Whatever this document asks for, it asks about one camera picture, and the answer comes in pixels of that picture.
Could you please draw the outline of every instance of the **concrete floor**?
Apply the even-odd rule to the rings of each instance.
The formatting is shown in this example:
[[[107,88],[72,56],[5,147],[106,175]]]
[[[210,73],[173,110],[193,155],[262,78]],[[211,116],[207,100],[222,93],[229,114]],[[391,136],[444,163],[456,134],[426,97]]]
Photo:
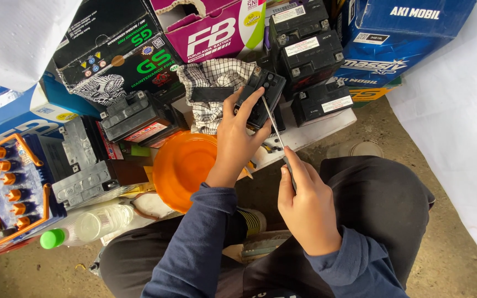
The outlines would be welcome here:
[[[299,151],[316,168],[328,147],[352,139],[374,139],[385,157],[409,166],[436,196],[430,223],[408,280],[413,298],[477,297],[477,246],[439,182],[408,134],[397,121],[385,98],[356,109],[358,121],[340,132]],[[257,173],[254,180],[237,183],[240,205],[266,214],[269,222],[281,221],[277,190],[282,162]],[[83,247],[42,249],[33,243],[0,256],[0,297],[91,298],[112,297],[103,282],[79,263],[89,265],[100,242]]]

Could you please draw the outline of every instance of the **white sheet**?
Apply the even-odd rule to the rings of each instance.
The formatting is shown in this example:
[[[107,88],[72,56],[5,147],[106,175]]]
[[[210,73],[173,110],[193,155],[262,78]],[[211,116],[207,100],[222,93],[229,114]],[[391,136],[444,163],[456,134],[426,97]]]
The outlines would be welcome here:
[[[0,85],[25,91],[40,79],[82,0],[0,0]]]
[[[389,103],[477,243],[477,4],[458,37],[405,79]]]

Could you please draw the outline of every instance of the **small rubber cap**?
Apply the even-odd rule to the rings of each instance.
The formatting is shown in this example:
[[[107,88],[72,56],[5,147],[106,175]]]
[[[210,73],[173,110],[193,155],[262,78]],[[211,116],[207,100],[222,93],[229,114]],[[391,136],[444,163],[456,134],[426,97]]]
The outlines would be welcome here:
[[[66,240],[66,234],[61,228],[47,231],[40,237],[40,245],[45,249],[59,247]]]

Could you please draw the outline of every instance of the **left hand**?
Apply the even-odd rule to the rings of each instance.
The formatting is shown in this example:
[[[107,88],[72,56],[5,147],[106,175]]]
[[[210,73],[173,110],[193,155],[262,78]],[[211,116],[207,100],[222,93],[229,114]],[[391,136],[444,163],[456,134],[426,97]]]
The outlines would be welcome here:
[[[246,133],[246,122],[251,109],[264,94],[264,88],[261,87],[251,94],[235,115],[233,110],[242,89],[240,87],[224,100],[224,116],[217,128],[216,162],[206,179],[206,183],[211,187],[234,187],[242,168],[271,133],[270,119],[266,120],[264,126],[254,135]]]

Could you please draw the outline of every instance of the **dark sleeve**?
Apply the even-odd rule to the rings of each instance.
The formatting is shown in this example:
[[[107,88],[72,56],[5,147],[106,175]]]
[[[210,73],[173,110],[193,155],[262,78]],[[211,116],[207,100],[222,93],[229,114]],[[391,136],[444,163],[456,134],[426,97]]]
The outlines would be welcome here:
[[[336,298],[407,297],[385,247],[350,228],[342,226],[341,233],[339,251],[314,257],[305,253]]]
[[[236,192],[202,183],[191,201],[142,298],[215,296],[226,221],[236,210]]]

